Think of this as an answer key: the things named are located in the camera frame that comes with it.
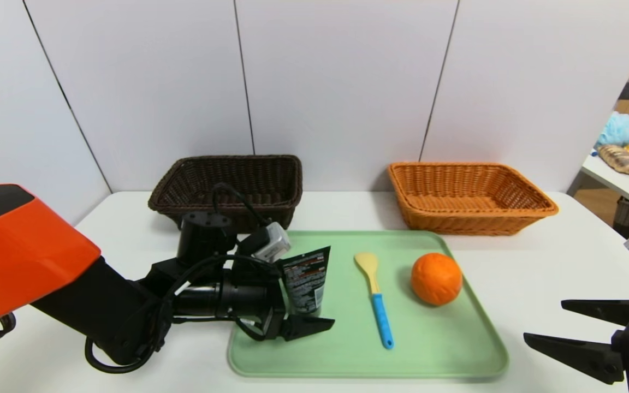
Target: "orange wicker basket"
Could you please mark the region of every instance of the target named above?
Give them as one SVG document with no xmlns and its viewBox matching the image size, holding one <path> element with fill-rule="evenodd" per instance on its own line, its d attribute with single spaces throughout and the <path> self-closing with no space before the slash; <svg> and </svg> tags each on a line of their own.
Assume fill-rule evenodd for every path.
<svg viewBox="0 0 629 393">
<path fill-rule="evenodd" d="M 512 235 L 559 211 L 522 174 L 502 164 L 398 162 L 388 173 L 411 229 Z"/>
</svg>

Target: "blue handle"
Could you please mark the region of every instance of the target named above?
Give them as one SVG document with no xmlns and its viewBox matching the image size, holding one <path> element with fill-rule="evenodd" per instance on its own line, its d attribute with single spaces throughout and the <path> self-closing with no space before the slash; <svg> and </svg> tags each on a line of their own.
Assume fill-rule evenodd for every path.
<svg viewBox="0 0 629 393">
<path fill-rule="evenodd" d="M 392 349 L 395 341 L 392 339 L 392 331 L 390 323 L 387 321 L 387 313 L 385 313 L 385 305 L 382 304 L 382 294 L 372 294 L 372 308 L 375 309 L 375 319 L 377 319 L 377 329 L 380 331 L 382 346 Z"/>
</svg>

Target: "tube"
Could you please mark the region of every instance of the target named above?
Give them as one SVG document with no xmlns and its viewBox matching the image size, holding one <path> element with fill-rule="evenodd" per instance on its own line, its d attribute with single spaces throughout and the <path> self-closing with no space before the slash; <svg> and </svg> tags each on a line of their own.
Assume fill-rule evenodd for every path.
<svg viewBox="0 0 629 393">
<path fill-rule="evenodd" d="M 329 249 L 330 246 L 315 249 L 278 262 L 283 272 L 283 284 L 290 299 L 292 313 L 319 315 L 324 296 L 324 280 L 327 278 Z"/>
</svg>

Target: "orange robot arm cover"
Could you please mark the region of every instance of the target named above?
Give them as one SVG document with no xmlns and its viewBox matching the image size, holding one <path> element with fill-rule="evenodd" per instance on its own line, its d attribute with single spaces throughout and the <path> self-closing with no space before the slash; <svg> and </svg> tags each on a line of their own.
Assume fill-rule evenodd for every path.
<svg viewBox="0 0 629 393">
<path fill-rule="evenodd" d="M 40 199 L 0 184 L 0 317 L 75 281 L 99 256 Z"/>
</svg>

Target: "white wall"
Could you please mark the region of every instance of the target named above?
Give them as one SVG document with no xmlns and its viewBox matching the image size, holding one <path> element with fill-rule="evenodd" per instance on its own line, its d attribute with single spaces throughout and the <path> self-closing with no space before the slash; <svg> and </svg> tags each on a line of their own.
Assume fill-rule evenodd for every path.
<svg viewBox="0 0 629 393">
<path fill-rule="evenodd" d="M 0 0 L 0 183 L 69 222 L 109 194 L 20 0 Z"/>
<path fill-rule="evenodd" d="M 305 190 L 391 189 L 417 161 L 457 0 L 238 0 L 257 154 Z"/>
<path fill-rule="evenodd" d="M 114 191 L 252 152 L 231 0 L 27 3 Z M 461 0 L 441 73 L 455 5 L 237 0 L 255 152 L 299 155 L 305 189 L 385 189 L 434 107 L 422 160 L 566 190 L 629 76 L 629 0 Z"/>
<path fill-rule="evenodd" d="M 252 154 L 232 0 L 27 0 L 111 189 L 173 162 Z"/>
<path fill-rule="evenodd" d="M 629 0 L 461 0 L 424 161 L 566 191 L 629 77 Z"/>
</svg>

